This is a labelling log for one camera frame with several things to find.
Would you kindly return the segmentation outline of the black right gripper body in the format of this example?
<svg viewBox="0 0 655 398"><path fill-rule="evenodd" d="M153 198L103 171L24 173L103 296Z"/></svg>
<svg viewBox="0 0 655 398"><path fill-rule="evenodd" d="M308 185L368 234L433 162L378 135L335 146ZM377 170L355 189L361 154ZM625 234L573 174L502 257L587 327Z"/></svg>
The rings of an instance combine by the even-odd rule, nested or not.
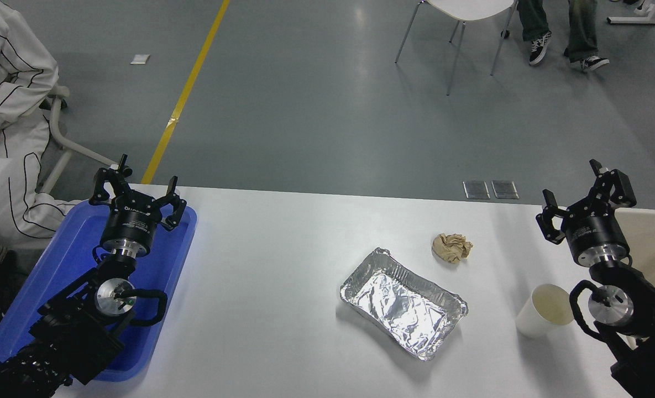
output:
<svg viewBox="0 0 655 398"><path fill-rule="evenodd" d="M567 208L562 232L573 260L621 260L630 254L630 245L608 203L582 203Z"/></svg>

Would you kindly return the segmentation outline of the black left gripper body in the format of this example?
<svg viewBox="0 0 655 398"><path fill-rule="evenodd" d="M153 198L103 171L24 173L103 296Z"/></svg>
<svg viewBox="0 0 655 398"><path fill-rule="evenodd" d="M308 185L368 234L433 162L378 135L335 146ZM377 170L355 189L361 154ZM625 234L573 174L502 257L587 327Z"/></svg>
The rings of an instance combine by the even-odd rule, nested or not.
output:
<svg viewBox="0 0 655 398"><path fill-rule="evenodd" d="M102 247L110 251L115 242L126 241L139 244L143 251L150 251L161 212L153 205L155 199L142 192L128 192L112 199L110 214L102 233Z"/></svg>

